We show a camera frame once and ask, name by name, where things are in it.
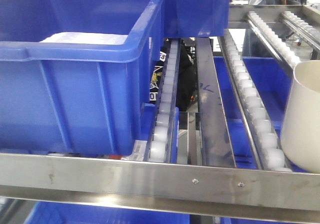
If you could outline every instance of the blue plastic crate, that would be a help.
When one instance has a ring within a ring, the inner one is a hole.
[[[230,0],[165,0],[166,38],[223,36]]]
[[[164,0],[0,0],[0,148],[132,152],[163,40]],[[124,44],[39,41],[61,32]]]
[[[189,224],[187,214],[38,202],[24,224]]]

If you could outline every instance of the person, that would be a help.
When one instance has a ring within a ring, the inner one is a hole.
[[[307,0],[250,0],[251,5],[304,5]],[[293,32],[288,27],[274,30],[282,41],[286,41]],[[244,57],[272,57],[264,44],[258,39],[251,29],[247,29],[244,35],[242,56]]]
[[[162,77],[164,63],[167,59],[167,51],[170,46],[169,41],[165,41],[161,47],[160,60],[156,63],[150,83],[150,99],[149,102],[155,104],[157,100],[159,85]],[[193,63],[186,50],[184,43],[180,44],[180,61],[176,90],[176,107],[180,112],[185,112],[190,103],[194,91],[196,89],[196,74]]]

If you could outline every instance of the white bucket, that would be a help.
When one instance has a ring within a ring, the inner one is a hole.
[[[295,66],[281,131],[286,156],[307,171],[320,173],[320,61]]]

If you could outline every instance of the screw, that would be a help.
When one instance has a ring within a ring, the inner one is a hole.
[[[238,183],[238,187],[243,188],[246,184],[244,184],[242,181]]]
[[[199,183],[199,180],[198,180],[198,179],[193,179],[193,180],[192,180],[192,183],[196,185],[196,184]]]

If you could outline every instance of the conveyor system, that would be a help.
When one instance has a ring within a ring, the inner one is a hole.
[[[229,28],[251,28],[291,77],[300,59],[273,31],[283,24],[320,51],[320,13],[311,7],[230,7]],[[229,31],[218,40],[258,170],[235,168],[209,38],[197,38],[195,47],[201,143],[195,141],[189,114],[181,113],[187,122],[180,126],[189,131],[190,142],[180,143],[188,145],[188,164],[170,163],[179,63],[174,39],[143,161],[0,153],[0,196],[21,200],[12,202],[19,208],[5,208],[0,223],[13,223],[16,210],[33,203],[22,200],[320,223],[320,174],[292,172]]]

